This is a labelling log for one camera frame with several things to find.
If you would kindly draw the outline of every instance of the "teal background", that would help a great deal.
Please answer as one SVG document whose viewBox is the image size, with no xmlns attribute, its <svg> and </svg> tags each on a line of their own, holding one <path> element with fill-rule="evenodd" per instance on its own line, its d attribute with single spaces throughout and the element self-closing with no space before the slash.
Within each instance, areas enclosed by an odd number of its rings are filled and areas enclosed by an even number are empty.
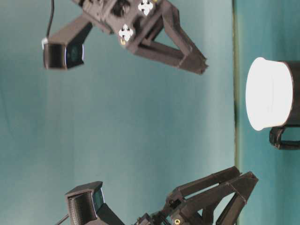
<svg viewBox="0 0 300 225">
<path fill-rule="evenodd" d="M 54 224 L 64 194 L 95 180 L 132 224 L 176 186 L 233 166 L 232 3 L 172 3 L 208 58 L 203 76 L 131 55 L 96 28 L 84 66 L 46 71 L 50 1 L 0 1 L 1 224 Z M 79 14 L 57 0 L 52 33 Z"/>
<path fill-rule="evenodd" d="M 237 162 L 260 179 L 240 217 L 243 225 L 299 224 L 300 152 L 273 148 L 270 128 L 252 129 L 245 103 L 248 70 L 255 58 L 300 59 L 299 10 L 297 0 L 234 1 Z M 283 139 L 299 139 L 298 131 L 287 130 Z"/>
</svg>

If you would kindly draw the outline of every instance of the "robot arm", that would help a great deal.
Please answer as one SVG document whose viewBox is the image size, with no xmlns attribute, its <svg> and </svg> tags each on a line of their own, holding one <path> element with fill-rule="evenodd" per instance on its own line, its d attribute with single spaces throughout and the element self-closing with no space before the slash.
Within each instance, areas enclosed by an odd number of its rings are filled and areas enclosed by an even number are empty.
<svg viewBox="0 0 300 225">
<path fill-rule="evenodd" d="M 82 8 L 83 15 L 44 44 L 45 68 L 68 69 L 83 64 L 78 58 L 83 54 L 79 44 L 82 46 L 93 24 L 107 34 L 114 33 L 120 44 L 135 55 L 196 74 L 205 71 L 206 58 L 181 28 L 179 11 L 168 0 L 72 1 Z M 178 49 L 155 42 L 163 28 Z M 72 58 L 69 45 L 74 44 L 77 49 Z"/>
<path fill-rule="evenodd" d="M 150 222 L 151 225 L 170 225 L 166 220 L 171 218 L 172 225 L 212 225 L 213 213 L 221 200 L 234 193 L 231 201 L 227 204 L 217 225 L 234 225 L 238 216 L 246 205 L 258 179 L 248 172 L 240 175 L 236 167 L 212 174 L 200 180 L 179 186 L 169 194 L 164 208 L 151 215 L 145 214 L 135 225 L 144 225 Z M 210 186 L 216 185 L 188 199 L 185 197 L 195 194 Z"/>
<path fill-rule="evenodd" d="M 234 193 L 216 225 L 234 225 L 246 205 L 258 179 L 248 172 L 241 175 L 236 167 L 175 188 L 167 197 L 164 208 L 151 216 L 144 214 L 135 225 L 212 225 L 213 213 L 221 200 Z M 102 182 L 75 187 L 66 193 L 71 225 L 124 225 L 104 201 Z"/>
</svg>

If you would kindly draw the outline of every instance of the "gripper jaw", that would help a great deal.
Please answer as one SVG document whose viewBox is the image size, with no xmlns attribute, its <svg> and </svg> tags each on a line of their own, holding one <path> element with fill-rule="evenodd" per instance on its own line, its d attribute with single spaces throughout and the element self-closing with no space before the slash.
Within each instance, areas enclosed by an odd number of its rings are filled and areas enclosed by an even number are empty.
<svg viewBox="0 0 300 225">
<path fill-rule="evenodd" d="M 163 29 L 178 49 L 155 41 Z M 180 26 L 179 10 L 167 0 L 161 0 L 143 31 L 136 34 L 127 49 L 144 58 L 196 74 L 202 74 L 207 68 L 206 58 Z"/>
<path fill-rule="evenodd" d="M 217 225 L 234 225 L 257 182 L 251 172 L 241 175 L 236 167 L 223 170 L 175 188 L 156 216 L 170 217 L 173 225 L 212 225 L 216 207 L 224 197 L 234 193 L 216 221 Z"/>
</svg>

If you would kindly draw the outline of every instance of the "black cable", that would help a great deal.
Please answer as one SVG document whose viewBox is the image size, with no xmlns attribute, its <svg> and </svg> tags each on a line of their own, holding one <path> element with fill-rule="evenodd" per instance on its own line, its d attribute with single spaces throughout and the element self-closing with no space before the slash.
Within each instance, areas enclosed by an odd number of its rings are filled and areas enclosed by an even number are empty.
<svg viewBox="0 0 300 225">
<path fill-rule="evenodd" d="M 55 225 L 60 225 L 62 224 L 62 222 L 64 222 L 67 218 L 69 217 L 69 215 L 65 215 L 58 223 L 56 223 Z"/>
<path fill-rule="evenodd" d="M 51 14 L 50 14 L 50 20 L 49 20 L 49 23 L 48 23 L 48 29 L 47 29 L 46 38 L 48 38 L 49 34 L 50 34 L 50 29 L 51 29 L 51 25 L 52 25 L 53 15 L 54 15 L 54 0 L 51 0 Z"/>
</svg>

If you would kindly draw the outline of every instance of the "mug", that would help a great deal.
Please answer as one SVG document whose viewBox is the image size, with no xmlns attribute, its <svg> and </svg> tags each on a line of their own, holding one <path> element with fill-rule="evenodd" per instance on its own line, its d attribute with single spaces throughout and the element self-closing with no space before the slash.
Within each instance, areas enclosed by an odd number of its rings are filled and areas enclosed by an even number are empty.
<svg viewBox="0 0 300 225">
<path fill-rule="evenodd" d="M 298 141 L 281 140 L 286 128 L 300 127 L 300 62 L 254 60 L 247 78 L 246 108 L 255 130 L 272 128 L 272 145 L 283 150 L 300 149 Z"/>
</svg>

